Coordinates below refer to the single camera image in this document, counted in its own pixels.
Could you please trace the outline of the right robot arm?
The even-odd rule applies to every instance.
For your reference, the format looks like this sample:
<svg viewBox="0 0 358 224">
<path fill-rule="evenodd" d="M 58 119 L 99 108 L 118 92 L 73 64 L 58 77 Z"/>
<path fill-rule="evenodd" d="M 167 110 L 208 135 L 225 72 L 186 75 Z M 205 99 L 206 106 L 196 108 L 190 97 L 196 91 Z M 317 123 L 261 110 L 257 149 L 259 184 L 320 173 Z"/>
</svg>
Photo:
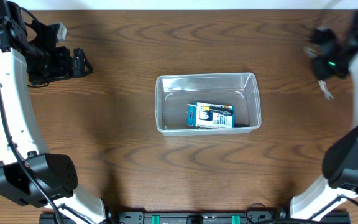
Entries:
<svg viewBox="0 0 358 224">
<path fill-rule="evenodd" d="M 346 216 L 333 210 L 344 202 L 358 206 L 358 10 L 343 42 L 326 27 L 315 28 L 309 42 L 319 50 L 318 54 L 312 51 L 308 54 L 313 74 L 327 99 L 332 94 L 326 89 L 326 79 L 351 77 L 353 128 L 326 151 L 322 175 L 302 194 L 293 197 L 274 222 L 346 223 Z"/>
</svg>

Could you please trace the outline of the silver combination wrench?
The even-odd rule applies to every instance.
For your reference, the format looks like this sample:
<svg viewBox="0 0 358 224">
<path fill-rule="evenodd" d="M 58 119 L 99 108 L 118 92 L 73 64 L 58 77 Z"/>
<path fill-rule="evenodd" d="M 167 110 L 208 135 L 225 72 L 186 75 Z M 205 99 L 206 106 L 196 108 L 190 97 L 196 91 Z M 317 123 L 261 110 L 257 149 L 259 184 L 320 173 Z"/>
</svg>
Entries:
<svg viewBox="0 0 358 224">
<path fill-rule="evenodd" d="M 334 99 L 333 95 L 331 94 L 331 92 L 328 90 L 327 88 L 327 84 L 324 80 L 319 80 L 318 81 L 319 87 L 321 89 L 321 91 L 323 92 L 324 97 L 327 100 L 331 100 Z"/>
</svg>

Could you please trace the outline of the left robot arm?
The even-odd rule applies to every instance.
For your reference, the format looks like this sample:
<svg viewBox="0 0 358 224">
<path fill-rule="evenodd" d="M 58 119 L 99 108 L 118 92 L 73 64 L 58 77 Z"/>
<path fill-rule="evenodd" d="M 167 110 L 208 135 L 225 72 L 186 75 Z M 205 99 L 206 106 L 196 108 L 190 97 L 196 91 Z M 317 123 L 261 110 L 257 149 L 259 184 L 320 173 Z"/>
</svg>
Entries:
<svg viewBox="0 0 358 224">
<path fill-rule="evenodd" d="M 0 0 L 0 195 L 53 210 L 50 223 L 111 223 L 103 200 L 79 185 L 70 157 L 50 152 L 29 96 L 30 88 L 82 78 L 93 68 L 83 49 L 62 45 L 63 24 L 26 23 L 24 12 Z"/>
</svg>

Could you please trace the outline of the clear plastic storage container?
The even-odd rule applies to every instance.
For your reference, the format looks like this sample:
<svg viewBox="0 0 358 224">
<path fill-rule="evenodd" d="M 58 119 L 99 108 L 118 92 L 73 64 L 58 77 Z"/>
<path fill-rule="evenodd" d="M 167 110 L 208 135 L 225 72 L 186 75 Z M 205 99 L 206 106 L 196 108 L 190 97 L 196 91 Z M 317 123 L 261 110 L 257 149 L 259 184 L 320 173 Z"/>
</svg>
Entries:
<svg viewBox="0 0 358 224">
<path fill-rule="evenodd" d="M 246 128 L 212 129 L 187 125 L 188 104 L 202 102 L 234 107 L 234 124 Z M 253 73 L 165 75 L 156 79 L 156 127 L 164 136 L 245 134 L 262 125 L 256 76 Z"/>
</svg>

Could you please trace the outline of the blue white cardboard box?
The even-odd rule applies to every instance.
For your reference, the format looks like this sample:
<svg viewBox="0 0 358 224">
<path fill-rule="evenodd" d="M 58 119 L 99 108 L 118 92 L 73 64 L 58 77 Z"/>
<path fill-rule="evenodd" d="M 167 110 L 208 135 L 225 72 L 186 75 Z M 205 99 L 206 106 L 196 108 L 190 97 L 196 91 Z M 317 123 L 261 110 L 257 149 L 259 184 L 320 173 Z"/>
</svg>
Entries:
<svg viewBox="0 0 358 224">
<path fill-rule="evenodd" d="M 192 105 L 213 106 L 218 108 L 227 108 L 233 110 L 234 107 L 229 105 L 217 105 L 211 103 L 195 102 Z M 187 125 L 195 128 L 212 128 L 212 129 L 229 129 L 234 127 L 234 114 L 232 116 L 225 116 L 218 113 L 202 110 L 188 106 Z"/>
</svg>

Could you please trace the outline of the black yellow screwdriver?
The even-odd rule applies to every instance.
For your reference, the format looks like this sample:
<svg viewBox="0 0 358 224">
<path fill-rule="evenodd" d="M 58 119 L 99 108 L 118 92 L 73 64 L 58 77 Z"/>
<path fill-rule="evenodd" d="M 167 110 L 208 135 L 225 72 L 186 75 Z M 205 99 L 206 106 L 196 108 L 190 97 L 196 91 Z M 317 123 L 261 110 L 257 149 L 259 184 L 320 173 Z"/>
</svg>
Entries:
<svg viewBox="0 0 358 224">
<path fill-rule="evenodd" d="M 210 111 L 212 113 L 222 114 L 225 116 L 232 116 L 234 114 L 233 110 L 230 110 L 227 108 L 218 108 L 218 107 L 213 107 L 213 106 L 200 106 L 200 105 L 192 105 L 192 104 L 188 104 L 188 106 L 192 106 L 195 108 L 201 108 L 202 110 Z"/>
</svg>

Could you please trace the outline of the small black-handled claw hammer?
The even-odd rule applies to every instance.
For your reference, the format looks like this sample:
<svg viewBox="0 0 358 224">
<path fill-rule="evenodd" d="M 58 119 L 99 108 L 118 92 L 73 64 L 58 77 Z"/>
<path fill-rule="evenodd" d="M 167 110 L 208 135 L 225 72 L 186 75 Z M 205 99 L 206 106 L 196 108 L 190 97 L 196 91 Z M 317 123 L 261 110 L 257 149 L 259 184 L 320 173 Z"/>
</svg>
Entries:
<svg viewBox="0 0 358 224">
<path fill-rule="evenodd" d="M 248 124 L 235 124 L 234 125 L 235 128 L 246 128 L 246 127 L 249 127 Z"/>
</svg>

